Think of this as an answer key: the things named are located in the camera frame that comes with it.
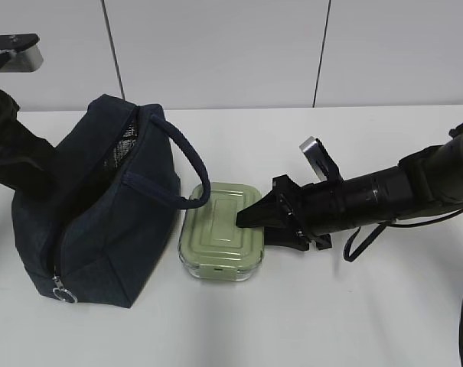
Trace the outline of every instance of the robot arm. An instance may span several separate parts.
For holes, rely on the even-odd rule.
[[[42,64],[36,34],[0,36],[0,73],[31,72]],[[44,199],[54,188],[50,162],[55,150],[17,120],[17,103],[0,90],[0,184]]]
[[[395,221],[462,210],[463,124],[449,134],[452,140],[445,145],[349,180],[323,144],[309,138],[301,149],[321,182],[300,187],[287,175],[275,177],[272,191],[238,213],[236,224],[265,227],[266,245],[306,251],[313,242],[318,249],[330,248],[332,232],[373,223],[402,226]]]

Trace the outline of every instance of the green food container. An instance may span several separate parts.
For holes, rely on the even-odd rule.
[[[262,261],[263,228],[238,228],[236,215],[262,196],[247,185],[213,182],[210,187],[207,204],[187,211],[180,236],[180,259],[196,278],[244,281]],[[201,194],[199,185],[191,199]]]

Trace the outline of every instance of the white wall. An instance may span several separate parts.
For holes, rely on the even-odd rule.
[[[127,98],[166,109],[311,106],[329,0],[106,0]],[[38,33],[36,73],[0,74],[23,110],[120,96],[100,0],[0,0]],[[331,0],[316,106],[463,103],[463,0]]]
[[[463,0],[332,0],[316,106],[463,103]]]
[[[128,99],[311,106],[328,0],[106,0]]]
[[[119,96],[97,0],[0,0],[0,34],[37,33],[44,64],[35,73],[0,73],[23,111],[85,109],[102,93]]]

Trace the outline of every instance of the mesh lining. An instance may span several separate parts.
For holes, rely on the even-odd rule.
[[[117,143],[111,155],[103,162],[103,170],[109,175],[115,173],[124,158],[131,152],[138,138],[138,126],[133,120],[121,140]]]

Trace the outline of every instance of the white table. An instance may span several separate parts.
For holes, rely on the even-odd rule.
[[[26,112],[35,134],[59,142],[82,112]],[[211,180],[263,194],[288,174],[314,180],[298,146],[320,137],[344,178],[395,165],[443,144],[463,106],[169,111]],[[197,176],[175,152],[188,195]],[[350,235],[329,251],[267,248],[251,279],[192,278],[178,259],[177,226],[131,310],[69,305],[37,294],[14,247],[12,192],[0,186],[0,366],[457,366],[463,292],[463,216],[391,229],[353,264]]]

